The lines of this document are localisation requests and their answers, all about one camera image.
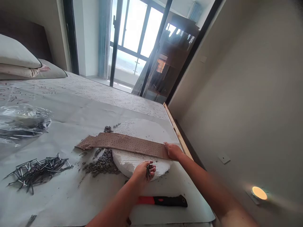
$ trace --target perforated wooden strip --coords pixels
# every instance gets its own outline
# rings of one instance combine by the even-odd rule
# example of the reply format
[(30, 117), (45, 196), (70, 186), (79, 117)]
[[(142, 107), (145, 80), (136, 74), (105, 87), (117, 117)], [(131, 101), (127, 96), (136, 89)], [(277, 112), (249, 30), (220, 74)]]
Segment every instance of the perforated wooden strip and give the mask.
[(95, 139), (96, 139), (96, 137), (88, 135), (88, 137), (86, 137), (84, 140), (82, 140), (75, 147), (78, 147), (78, 148), (80, 148), (82, 150), (91, 149), (92, 148), (91, 144), (93, 144), (95, 142)]
[[(86, 138), (76, 147), (83, 149), (87, 147), (89, 139)], [(94, 142), (90, 140), (89, 146), (98, 148), (113, 148), (123, 151), (129, 151), (138, 154), (145, 154), (152, 157), (169, 159), (164, 144), (130, 137), (119, 133), (99, 133)]]

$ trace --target styrofoam disc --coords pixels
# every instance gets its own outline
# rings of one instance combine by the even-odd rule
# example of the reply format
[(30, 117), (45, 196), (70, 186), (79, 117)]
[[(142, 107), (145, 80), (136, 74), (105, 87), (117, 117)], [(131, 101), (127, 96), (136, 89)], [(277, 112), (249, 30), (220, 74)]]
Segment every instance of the styrofoam disc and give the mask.
[[(114, 132), (157, 143), (170, 142), (171, 140), (168, 133), (159, 124), (144, 119), (127, 120), (116, 127)], [(121, 150), (113, 149), (112, 154), (118, 169), (129, 178), (132, 176), (137, 165), (144, 160), (152, 160), (156, 165), (156, 172), (153, 180), (165, 174), (172, 164), (172, 161), (169, 160)]]

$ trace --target gravel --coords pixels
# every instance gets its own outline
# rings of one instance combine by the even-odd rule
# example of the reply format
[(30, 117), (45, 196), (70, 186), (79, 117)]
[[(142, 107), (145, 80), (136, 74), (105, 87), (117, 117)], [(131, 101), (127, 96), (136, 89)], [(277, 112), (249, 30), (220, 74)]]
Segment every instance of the gravel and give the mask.
[(104, 132), (113, 132), (110, 126), (105, 126)]
[(105, 149), (104, 153), (98, 158), (97, 161), (93, 161), (89, 164), (86, 164), (83, 167), (83, 170), (86, 173), (91, 172), (93, 177), (96, 177), (99, 173), (121, 173), (113, 161), (112, 149)]

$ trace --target wall outlet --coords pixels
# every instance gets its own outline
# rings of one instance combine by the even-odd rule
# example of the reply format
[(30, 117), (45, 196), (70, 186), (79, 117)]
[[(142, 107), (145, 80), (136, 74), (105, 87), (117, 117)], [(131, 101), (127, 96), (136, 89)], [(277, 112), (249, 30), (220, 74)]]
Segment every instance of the wall outlet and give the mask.
[(221, 160), (221, 162), (223, 162), (223, 164), (226, 164), (230, 161), (230, 158), (224, 153), (220, 153), (218, 155), (218, 158)]

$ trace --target floor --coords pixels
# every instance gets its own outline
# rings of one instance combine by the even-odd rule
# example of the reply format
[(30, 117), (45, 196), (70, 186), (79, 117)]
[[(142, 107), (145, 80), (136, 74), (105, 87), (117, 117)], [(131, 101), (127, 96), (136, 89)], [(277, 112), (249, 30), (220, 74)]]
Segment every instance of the floor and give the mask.
[[(85, 78), (96, 81), (96, 82), (101, 83), (101, 84), (108, 85), (108, 86), (110, 85), (109, 80), (102, 79), (102, 78), (97, 77), (97, 76), (88, 76), (88, 77), (85, 77)], [(128, 93), (132, 93), (132, 90), (133, 90), (134, 87), (123, 84), (121, 82), (114, 82), (114, 88), (122, 90), (122, 91), (126, 91)]]

